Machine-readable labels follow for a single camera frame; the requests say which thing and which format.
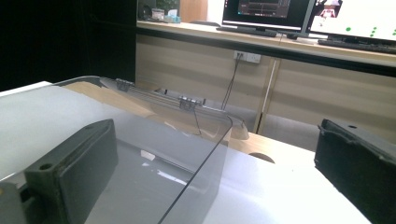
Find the monitor screen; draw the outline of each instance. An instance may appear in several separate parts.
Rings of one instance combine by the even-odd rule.
[[[396,41],[393,0],[315,0],[307,32]]]
[[[225,0],[223,25],[302,31],[309,0]]]

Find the transparent plastic box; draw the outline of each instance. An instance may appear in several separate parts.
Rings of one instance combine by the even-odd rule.
[[[1,181],[22,186],[26,167],[103,119],[114,120],[119,161],[85,223],[201,223],[235,118],[123,80],[79,77],[0,97]]]

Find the cable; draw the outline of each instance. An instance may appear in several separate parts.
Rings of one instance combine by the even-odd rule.
[[[230,98],[231,90],[233,89],[233,81],[235,80],[236,69],[238,68],[238,64],[241,61],[241,58],[242,58],[242,53],[238,53],[236,60],[235,60],[235,68],[233,70],[233,78],[231,79],[230,84],[228,85],[227,92],[225,93],[224,100],[222,101],[222,104],[221,104],[222,110],[225,110],[225,106],[227,105],[228,99]]]

